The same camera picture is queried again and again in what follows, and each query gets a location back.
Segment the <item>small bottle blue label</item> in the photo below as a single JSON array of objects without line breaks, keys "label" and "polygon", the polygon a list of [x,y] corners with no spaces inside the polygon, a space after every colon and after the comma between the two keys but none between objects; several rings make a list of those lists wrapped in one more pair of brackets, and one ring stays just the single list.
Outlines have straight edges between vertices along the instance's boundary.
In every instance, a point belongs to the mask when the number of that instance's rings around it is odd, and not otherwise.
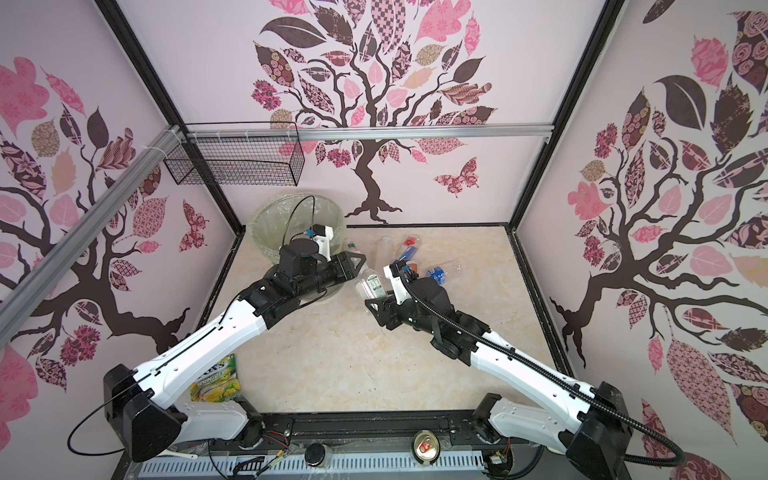
[{"label": "small bottle blue label", "polygon": [[426,270],[426,274],[435,280],[438,285],[445,285],[449,281],[455,280],[461,273],[461,268],[455,264],[444,263],[443,265],[433,266]]}]

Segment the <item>clear bottle green white label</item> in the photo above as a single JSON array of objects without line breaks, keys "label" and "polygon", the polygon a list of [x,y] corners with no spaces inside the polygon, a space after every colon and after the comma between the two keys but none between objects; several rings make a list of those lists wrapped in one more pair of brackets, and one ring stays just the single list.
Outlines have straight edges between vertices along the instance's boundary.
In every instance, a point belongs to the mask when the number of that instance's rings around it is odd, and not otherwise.
[{"label": "clear bottle green white label", "polygon": [[387,296],[387,291],[381,277],[371,268],[365,269],[360,274],[355,290],[363,301],[376,300]]}]

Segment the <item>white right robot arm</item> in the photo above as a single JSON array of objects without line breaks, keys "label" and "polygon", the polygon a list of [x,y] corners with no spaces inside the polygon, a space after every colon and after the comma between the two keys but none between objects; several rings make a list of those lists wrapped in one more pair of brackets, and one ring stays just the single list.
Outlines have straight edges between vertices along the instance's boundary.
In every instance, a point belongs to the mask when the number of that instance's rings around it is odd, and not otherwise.
[{"label": "white right robot arm", "polygon": [[491,374],[534,401],[526,406],[486,394],[473,414],[474,429],[484,442],[530,441],[564,455],[589,479],[628,478],[625,454],[631,428],[569,393],[578,384],[575,379],[515,349],[486,323],[455,309],[435,280],[401,275],[393,292],[368,299],[365,306],[380,326],[425,332],[446,357]]}]

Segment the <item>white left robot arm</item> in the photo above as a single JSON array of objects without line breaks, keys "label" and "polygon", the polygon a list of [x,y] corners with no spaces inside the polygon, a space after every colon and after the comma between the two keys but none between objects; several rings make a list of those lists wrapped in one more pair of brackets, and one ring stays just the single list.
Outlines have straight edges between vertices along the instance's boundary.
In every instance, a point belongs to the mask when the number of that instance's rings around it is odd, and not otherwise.
[{"label": "white left robot arm", "polygon": [[105,418],[130,459],[150,460],[179,442],[235,439],[254,426],[256,416],[238,402],[182,408],[175,403],[238,347],[329,288],[355,280],[365,262],[362,253],[323,253],[318,238],[295,239],[281,247],[278,264],[200,330],[133,369],[119,364],[109,370],[103,379]]}]

